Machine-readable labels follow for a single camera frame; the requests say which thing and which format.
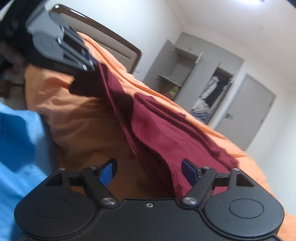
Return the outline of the orange bed sheet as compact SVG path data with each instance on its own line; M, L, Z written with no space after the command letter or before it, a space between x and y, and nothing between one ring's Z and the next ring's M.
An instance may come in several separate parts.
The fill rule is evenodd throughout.
M114 74L125 93L154 100L193 124L199 134L207 136L213 149L222 155L219 161L213 161L214 167L222 172L229 167L240 167L263 188L269 189L262 170L244 151L173 101L136 80L105 47L91 37L82 34L82 39L92 55ZM181 173L180 167L174 168L173 176L165 177L169 184L153 180L154 172L166 173L160 161L146 158L144 163L139 162L111 107L99 98L71 94L71 76L29 66L25 79L28 109L44 116L57 146L60 165L76 172L88 165L100 165L108 158L116 158L119 172L110 187L119 198L169 197L174 191L179 194L188 191L187 182L178 187L174 184ZM144 164L152 164L152 170L147 171Z

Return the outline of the grey wardrobe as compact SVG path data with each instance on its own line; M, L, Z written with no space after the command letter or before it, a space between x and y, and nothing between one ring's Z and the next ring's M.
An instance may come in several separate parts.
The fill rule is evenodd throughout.
M214 115L243 62L242 58L217 45L181 33L176 44L165 42L144 83L162 95L178 85L180 91L174 102L190 113L213 76L228 78L229 84L213 104Z

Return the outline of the colourful bag in wardrobe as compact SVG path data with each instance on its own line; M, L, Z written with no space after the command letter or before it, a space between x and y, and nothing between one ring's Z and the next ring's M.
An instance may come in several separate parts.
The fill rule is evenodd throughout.
M178 85L176 85L165 94L165 97L167 97L168 99L174 101L174 99L176 98L179 91L180 91L180 87Z

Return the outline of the grey room door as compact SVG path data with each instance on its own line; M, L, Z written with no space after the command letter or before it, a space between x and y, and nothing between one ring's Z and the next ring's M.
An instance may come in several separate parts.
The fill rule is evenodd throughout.
M250 75L245 75L234 100L216 130L245 151L268 116L276 95ZM226 114L233 119L226 119Z

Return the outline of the white wall socket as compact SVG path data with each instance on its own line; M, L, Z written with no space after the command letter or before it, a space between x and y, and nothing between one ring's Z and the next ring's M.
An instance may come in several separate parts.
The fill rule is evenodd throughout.
M139 69L139 68L137 68L137 69L135 69L135 74L140 74L142 72L142 70L141 69Z

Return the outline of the folded clothes pile in wardrobe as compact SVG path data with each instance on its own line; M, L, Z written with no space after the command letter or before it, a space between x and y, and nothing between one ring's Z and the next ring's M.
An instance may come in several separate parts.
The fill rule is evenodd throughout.
M191 109L190 114L201 122L208 124L213 115L213 103L211 100L199 98Z

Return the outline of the dark red garment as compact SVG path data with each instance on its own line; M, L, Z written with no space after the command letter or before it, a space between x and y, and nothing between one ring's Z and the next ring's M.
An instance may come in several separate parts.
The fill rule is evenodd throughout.
M72 94L96 97L115 113L141 167L158 186L181 198L189 183L181 171L184 159L195 165L229 172L238 162L185 115L145 93L130 75L121 77L98 63L74 77Z

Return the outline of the hanging clothes in wardrobe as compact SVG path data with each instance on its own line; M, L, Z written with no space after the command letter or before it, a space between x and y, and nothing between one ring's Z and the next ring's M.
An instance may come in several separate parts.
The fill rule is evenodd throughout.
M229 84L229 81L230 79L224 77L213 76L211 78L202 97L209 108L212 107L225 86Z

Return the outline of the blue shirt of person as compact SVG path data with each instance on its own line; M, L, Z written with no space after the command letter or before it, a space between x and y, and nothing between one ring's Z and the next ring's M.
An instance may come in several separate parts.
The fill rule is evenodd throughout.
M15 207L50 175L54 155L50 135L37 112L1 104L1 240L21 236Z

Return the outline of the brown padded headboard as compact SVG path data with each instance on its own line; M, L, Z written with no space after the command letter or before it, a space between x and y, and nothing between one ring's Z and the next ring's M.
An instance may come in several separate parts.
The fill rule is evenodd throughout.
M74 30L91 37L107 49L132 74L142 52L135 45L95 20L62 4L55 5L52 12L59 13Z

